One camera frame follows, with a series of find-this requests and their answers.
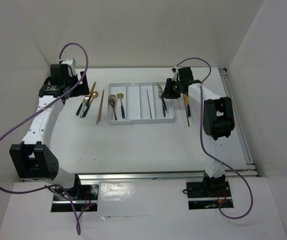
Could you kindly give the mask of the silver fork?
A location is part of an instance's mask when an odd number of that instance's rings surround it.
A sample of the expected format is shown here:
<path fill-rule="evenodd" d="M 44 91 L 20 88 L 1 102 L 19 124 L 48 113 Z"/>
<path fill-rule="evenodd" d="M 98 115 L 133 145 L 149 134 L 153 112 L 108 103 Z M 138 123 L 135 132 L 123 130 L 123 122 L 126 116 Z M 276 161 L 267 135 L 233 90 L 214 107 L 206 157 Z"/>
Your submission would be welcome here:
<path fill-rule="evenodd" d="M 165 118 L 166 117 L 166 111 L 165 111 L 164 104 L 163 104 L 162 90 L 160 90 L 160 89 L 158 89 L 158 96 L 159 96 L 160 101 L 161 101 L 163 117 Z"/>

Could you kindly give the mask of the metal chopstick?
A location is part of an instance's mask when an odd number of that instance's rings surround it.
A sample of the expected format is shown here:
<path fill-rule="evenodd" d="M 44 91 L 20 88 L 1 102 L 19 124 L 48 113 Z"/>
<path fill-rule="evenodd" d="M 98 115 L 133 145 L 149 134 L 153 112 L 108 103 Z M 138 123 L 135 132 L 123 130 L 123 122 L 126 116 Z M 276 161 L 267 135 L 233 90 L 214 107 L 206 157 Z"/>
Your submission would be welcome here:
<path fill-rule="evenodd" d="M 153 119 L 148 89 L 146 89 L 146 95 L 147 95 L 147 101 L 148 101 L 149 116 L 150 116 L 150 119 Z"/>

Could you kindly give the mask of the gold spoon green handle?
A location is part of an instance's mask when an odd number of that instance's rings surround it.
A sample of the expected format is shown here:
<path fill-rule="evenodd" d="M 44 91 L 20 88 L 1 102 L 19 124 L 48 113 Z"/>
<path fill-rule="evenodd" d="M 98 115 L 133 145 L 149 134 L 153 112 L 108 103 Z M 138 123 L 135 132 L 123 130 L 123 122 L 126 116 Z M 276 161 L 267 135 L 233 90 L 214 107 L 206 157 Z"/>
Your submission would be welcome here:
<path fill-rule="evenodd" d="M 93 100 L 96 99 L 98 96 L 99 96 L 99 93 L 98 93 L 97 91 L 94 91 L 94 92 L 90 95 L 88 101 L 86 102 L 85 110 L 83 111 L 83 114 L 81 115 L 82 118 L 85 118 L 85 117 L 86 117 L 86 115 L 87 115 L 87 113 L 88 113 L 88 111 L 89 111 L 89 109 L 90 109 L 90 107 L 91 107 L 91 104 L 92 104 Z"/>
<path fill-rule="evenodd" d="M 123 106 L 123 98 L 124 98 L 124 94 L 122 92 L 118 93 L 117 98 L 120 100 L 120 109 L 121 109 L 121 116 L 124 119 L 125 118 L 125 109 Z"/>

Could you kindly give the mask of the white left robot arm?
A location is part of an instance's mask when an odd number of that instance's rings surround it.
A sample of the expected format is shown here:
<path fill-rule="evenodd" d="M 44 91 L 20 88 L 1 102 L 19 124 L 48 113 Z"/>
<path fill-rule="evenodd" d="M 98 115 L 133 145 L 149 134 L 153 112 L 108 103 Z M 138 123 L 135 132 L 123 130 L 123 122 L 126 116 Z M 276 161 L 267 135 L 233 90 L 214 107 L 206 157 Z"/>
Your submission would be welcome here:
<path fill-rule="evenodd" d="M 38 109 L 28 132 L 19 144 L 12 144 L 9 153 L 18 176 L 23 180 L 44 180 L 64 187 L 70 199 L 82 195 L 82 186 L 76 174 L 60 168 L 59 161 L 50 150 L 53 130 L 68 98 L 89 94 L 87 79 L 78 82 L 76 61 L 65 59 L 50 66 L 50 76 L 39 90 Z"/>

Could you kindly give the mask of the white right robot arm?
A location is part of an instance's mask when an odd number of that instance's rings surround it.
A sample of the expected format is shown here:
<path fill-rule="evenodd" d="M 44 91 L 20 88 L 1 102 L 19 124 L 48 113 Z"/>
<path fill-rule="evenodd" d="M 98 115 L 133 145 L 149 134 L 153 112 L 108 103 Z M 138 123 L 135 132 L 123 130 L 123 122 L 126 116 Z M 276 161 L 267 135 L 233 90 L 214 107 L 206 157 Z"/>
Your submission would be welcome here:
<path fill-rule="evenodd" d="M 186 95 L 200 104 L 200 143 L 211 159 L 203 172 L 201 193 L 214 197 L 226 189 L 225 167 L 227 140 L 235 129 L 232 100 L 204 87 L 204 81 L 195 80 L 190 67 L 174 67 L 173 77 L 166 80 L 161 97 L 177 99 Z"/>

